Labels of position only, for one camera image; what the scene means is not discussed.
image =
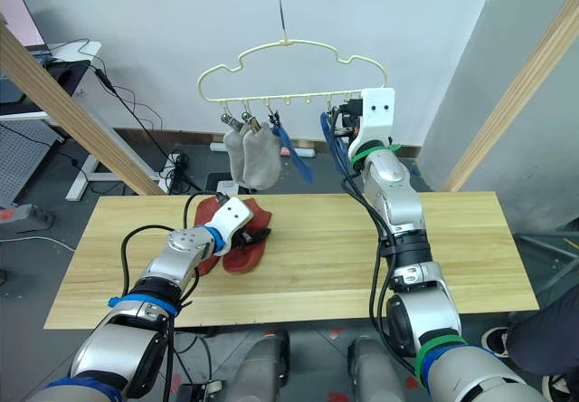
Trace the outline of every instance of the wooden beam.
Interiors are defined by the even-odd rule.
[[[443,191],[458,191],[579,34],[579,0],[565,0],[536,49],[452,169]]]
[[[0,24],[0,70],[84,148],[135,192],[160,196],[163,191],[114,139]]]

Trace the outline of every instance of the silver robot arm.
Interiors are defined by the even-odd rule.
[[[209,224],[171,232],[133,289],[111,299],[112,310],[76,353],[69,376],[30,401],[120,402],[148,393],[165,355],[169,321],[180,312],[195,268],[212,254],[226,254],[235,233],[252,218],[233,197]]]
[[[441,267],[432,260],[422,204],[408,169],[388,149],[394,123],[394,90],[362,91],[362,100],[340,107],[350,129],[348,148],[364,180],[366,200],[389,227],[383,257],[394,271],[386,304],[392,348],[416,357],[417,378],[435,402],[545,401],[494,355],[468,346]]]

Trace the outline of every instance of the wooden table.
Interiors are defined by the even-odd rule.
[[[273,213],[265,254],[246,274],[221,263],[199,283],[177,325],[224,325],[367,316],[375,228],[345,195],[255,196]],[[145,224],[181,226],[186,196],[101,197],[64,276],[46,329],[90,329],[120,294],[119,246]],[[190,218],[195,213],[194,200]],[[535,310],[537,303],[494,193],[425,193],[434,259],[461,313]],[[128,247],[131,282],[164,246],[148,230]]]

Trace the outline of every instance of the laptop screen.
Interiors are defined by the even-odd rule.
[[[24,0],[0,0],[0,16],[2,23],[29,51],[47,51],[43,37]]]

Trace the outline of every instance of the green band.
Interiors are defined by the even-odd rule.
[[[360,160],[360,159],[362,159],[362,158],[365,158],[365,157],[368,156],[370,153],[374,153],[375,151],[378,151],[378,150],[388,150],[388,148],[382,146],[382,147],[372,147],[372,148],[369,148],[368,150],[364,150],[362,153],[358,153],[357,155],[355,155],[355,156],[352,158],[352,160],[350,161],[350,165],[353,167],[354,164],[355,164],[358,160]]]
[[[457,334],[447,334],[446,336],[435,337],[432,340],[428,340],[426,343],[422,345],[420,351],[418,351],[418,355],[416,356],[416,361],[414,362],[414,375],[420,385],[424,387],[424,383],[422,382],[421,378],[421,370],[422,370],[422,363],[424,362],[424,357],[426,354],[434,348],[438,348],[441,345],[445,345],[447,343],[458,343],[460,345],[466,345],[467,342],[461,336]]]

